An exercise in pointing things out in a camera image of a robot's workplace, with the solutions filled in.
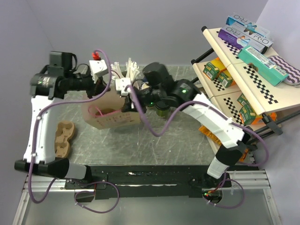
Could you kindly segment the pink paper gift bag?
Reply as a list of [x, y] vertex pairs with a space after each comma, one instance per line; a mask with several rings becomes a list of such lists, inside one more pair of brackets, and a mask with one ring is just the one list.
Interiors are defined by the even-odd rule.
[[121, 111], [124, 103], [125, 99], [111, 88], [101, 98], [81, 105], [83, 120], [99, 130], [139, 124], [139, 113]]

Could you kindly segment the green paper cup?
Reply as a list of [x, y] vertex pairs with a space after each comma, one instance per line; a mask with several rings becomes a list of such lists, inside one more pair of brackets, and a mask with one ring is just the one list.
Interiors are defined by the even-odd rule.
[[170, 108], [166, 108], [166, 109], [156, 108], [156, 114], [161, 118], [167, 118], [169, 116], [169, 113], [170, 113]]

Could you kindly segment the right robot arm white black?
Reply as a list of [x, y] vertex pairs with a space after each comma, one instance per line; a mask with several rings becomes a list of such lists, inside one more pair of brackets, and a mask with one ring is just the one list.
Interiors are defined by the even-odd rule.
[[148, 82], [145, 89], [134, 87], [128, 78], [122, 79], [116, 85], [121, 96], [126, 97], [122, 111], [137, 111], [147, 123], [144, 115], [146, 107], [152, 103], [162, 103], [176, 111], [182, 111], [204, 125], [221, 141], [204, 176], [205, 183], [215, 187], [220, 183], [223, 173], [235, 165], [246, 150], [246, 143], [250, 139], [249, 132], [233, 123], [191, 81], [174, 80], [165, 65], [153, 62], [144, 67], [142, 74]]

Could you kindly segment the black plastic cup lid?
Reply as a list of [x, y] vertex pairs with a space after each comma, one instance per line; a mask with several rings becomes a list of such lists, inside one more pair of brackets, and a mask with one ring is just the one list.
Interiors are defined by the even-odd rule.
[[156, 102], [155, 103], [155, 107], [158, 110], [161, 110], [161, 111], [166, 111], [166, 110], [170, 109], [170, 106], [168, 106], [167, 104], [165, 104], [163, 101]]

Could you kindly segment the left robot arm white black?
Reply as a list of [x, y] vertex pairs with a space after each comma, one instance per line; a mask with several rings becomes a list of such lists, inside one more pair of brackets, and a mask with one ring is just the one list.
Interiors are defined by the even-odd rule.
[[110, 72], [110, 62], [102, 60], [99, 51], [92, 53], [87, 70], [82, 71], [77, 56], [71, 52], [51, 51], [49, 63], [30, 80], [32, 117], [30, 136], [23, 158], [15, 161], [14, 169], [29, 176], [75, 179], [81, 188], [92, 185], [90, 166], [74, 164], [56, 156], [55, 133], [59, 106], [68, 104], [68, 91], [85, 91], [88, 98], [103, 96], [110, 90], [102, 76]]

